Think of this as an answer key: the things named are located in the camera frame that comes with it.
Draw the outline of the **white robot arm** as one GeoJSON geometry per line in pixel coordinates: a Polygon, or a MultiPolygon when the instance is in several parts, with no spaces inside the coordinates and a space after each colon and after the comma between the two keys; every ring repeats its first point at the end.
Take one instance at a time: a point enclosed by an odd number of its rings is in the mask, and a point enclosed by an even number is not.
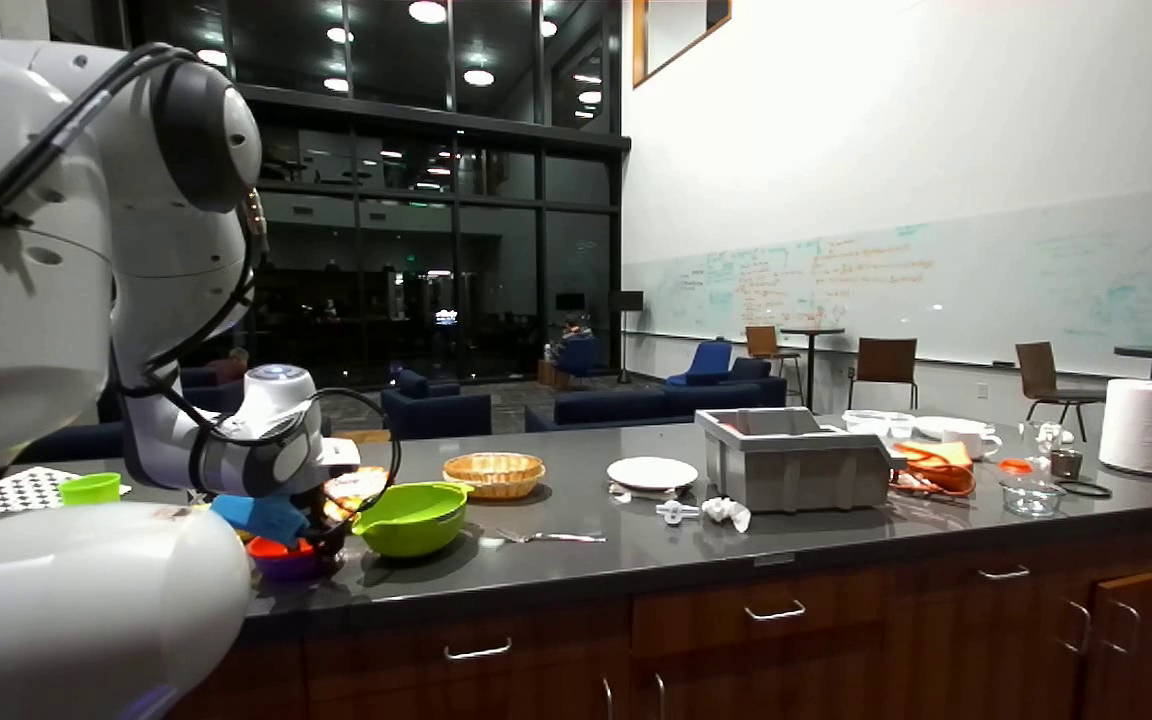
{"type": "Polygon", "coordinates": [[[326,480],[316,382],[206,411],[182,356],[259,262],[259,128],[207,62],[0,42],[0,476],[105,393],[151,500],[0,513],[0,720],[162,720],[234,654],[251,564],[213,497],[326,480]]]}

